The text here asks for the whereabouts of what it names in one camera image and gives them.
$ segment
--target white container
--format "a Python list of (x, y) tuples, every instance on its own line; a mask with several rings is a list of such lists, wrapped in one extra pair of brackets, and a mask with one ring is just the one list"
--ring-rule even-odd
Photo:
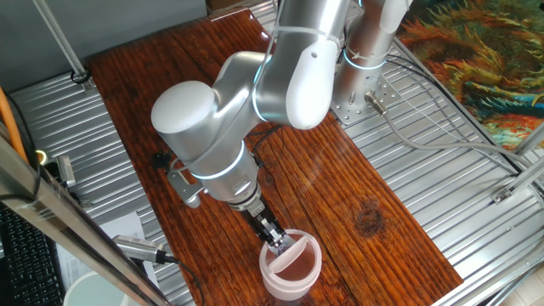
[(79, 277), (66, 292), (63, 306), (132, 306), (128, 295), (96, 272)]
[(268, 292), (280, 300), (293, 301), (308, 293), (319, 278), (322, 254), (312, 235), (298, 229), (287, 229), (286, 233), (297, 243), (278, 258), (264, 243), (259, 266)]

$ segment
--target wooden tabletop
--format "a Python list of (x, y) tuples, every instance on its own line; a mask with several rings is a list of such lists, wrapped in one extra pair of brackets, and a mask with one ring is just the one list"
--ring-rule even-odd
[[(266, 164), (259, 182), (280, 223), (309, 232), (323, 251), (320, 278), (293, 303), (266, 292), (258, 267), (263, 243), (238, 212), (208, 195), (197, 209), (184, 206), (164, 171), (151, 166), (151, 156), (167, 150), (150, 121), (159, 95), (183, 81), (212, 85), (231, 54), (263, 52), (268, 41), (250, 11), (242, 10), (166, 29), (88, 61), (170, 247), (200, 276), (207, 304), (429, 305), (460, 285), (331, 115), (310, 131), (282, 128), (258, 149)], [(200, 304), (190, 276), (184, 277)]]

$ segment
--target aluminum platform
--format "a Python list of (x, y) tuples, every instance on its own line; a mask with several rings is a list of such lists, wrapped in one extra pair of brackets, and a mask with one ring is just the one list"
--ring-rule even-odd
[[(251, 10), (270, 31), (275, 19), (272, 2)], [(360, 9), (354, 4), (347, 22), (358, 14)], [(392, 53), (409, 58), (404, 51), (397, 45)], [(458, 141), (422, 112), (458, 138), (489, 138), (460, 105), (409, 74), (392, 64), (384, 70), (394, 90), (418, 109), (403, 99), (388, 102), (390, 114), (404, 135), (422, 144)], [(37, 146), (50, 156), (71, 157), (77, 180), (73, 190), (93, 203), (88, 213), (97, 223), (135, 211), (146, 238), (164, 243), (168, 249), (97, 90), (85, 93), (66, 74), (13, 96), (30, 123)], [(343, 128), (465, 280), (436, 304), (475, 304), (516, 280), (544, 257), (544, 252), (531, 251), (540, 250), (539, 243), (544, 241), (541, 198), (531, 189), (500, 205), (490, 198), (492, 192), (513, 179), (512, 167), (501, 157), (495, 156), (504, 166), (471, 149), (413, 150), (370, 110), (358, 122)], [(526, 155), (532, 162), (539, 156), (544, 156), (544, 150)], [(177, 305), (194, 304), (177, 266), (156, 265), (155, 272), (168, 300)]]
[[(273, 3), (251, 10), (271, 32), (276, 15)], [(352, 3), (346, 23), (361, 12)], [(398, 41), (390, 53), (415, 60)], [(402, 59), (396, 61), (412, 67)], [(458, 142), (454, 137), (493, 141), (457, 101), (446, 98), (425, 79), (391, 63), (385, 65), (383, 75), (387, 80), (383, 85), (400, 94), (385, 98), (389, 114), (410, 140), (428, 145)], [(544, 258), (544, 206), (539, 195), (532, 189), (522, 190), (498, 205), (490, 197), (516, 173), (500, 156), (493, 155), (497, 163), (466, 148), (412, 149), (372, 109), (343, 129), (464, 279), (437, 305), (479, 303)], [(525, 158), (535, 162), (541, 156), (544, 150), (535, 149)]]
[[(165, 244), (170, 252), (97, 89), (85, 93), (68, 73), (12, 96), (25, 114), (37, 148), (49, 157), (71, 158), (76, 186), (70, 190), (93, 203), (86, 211), (98, 224), (137, 212), (145, 239)], [(177, 264), (155, 264), (154, 269), (159, 288), (171, 303), (195, 305)]]

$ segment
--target plastic cup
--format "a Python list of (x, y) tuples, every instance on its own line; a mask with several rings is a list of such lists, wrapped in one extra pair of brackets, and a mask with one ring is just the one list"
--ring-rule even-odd
[(308, 293), (321, 272), (322, 254), (319, 243), (310, 234), (298, 229), (286, 233), (297, 243), (278, 258), (264, 243), (259, 266), (266, 290), (283, 301), (293, 301)]

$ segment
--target metal rod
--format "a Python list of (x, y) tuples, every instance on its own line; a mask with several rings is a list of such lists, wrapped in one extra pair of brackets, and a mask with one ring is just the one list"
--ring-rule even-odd
[(533, 150), (542, 140), (544, 140), (544, 124), (538, 126), (532, 133), (524, 139), (513, 151), (519, 156)]
[[(36, 172), (1, 138), (0, 156), (0, 195), (31, 196)], [(170, 305), (144, 272), (124, 256), (56, 181), (42, 179), (37, 200), (33, 203), (21, 200), (6, 200), (4, 203), (135, 302)]]
[(71, 47), (68, 39), (66, 39), (65, 33), (60, 28), (59, 23), (56, 18), (54, 18), (53, 12), (49, 8), (45, 0), (32, 0), (36, 9), (40, 12), (40, 15), (45, 21), (45, 24), (48, 25), (51, 34), (53, 34), (54, 39), (59, 44), (60, 49), (65, 54), (66, 59), (71, 65), (71, 69), (76, 72), (77, 77), (85, 77), (87, 72), (83, 67), (81, 61), (77, 58), (76, 52)]
[(544, 173), (544, 156), (536, 161), (531, 167), (519, 174), (519, 176), (508, 184), (510, 190), (521, 190), (535, 182)]
[(497, 293), (495, 295), (495, 297), (493, 297), (485, 306), (496, 306), (496, 305), (500, 305), (502, 303), (502, 301), (504, 301), (505, 299), (508, 298), (508, 296), (510, 295), (510, 293), (512, 293), (514, 290), (516, 290), (516, 288), (521, 285), (521, 283), (523, 283), (530, 275), (533, 274), (533, 272), (535, 272), (535, 270), (537, 269), (538, 267), (534, 267), (532, 270), (530, 270), (529, 272), (525, 273), (525, 275), (519, 277), (517, 280), (513, 281), (511, 284), (507, 285), (507, 286), (504, 286), (504, 288), (502, 288), (499, 293)]

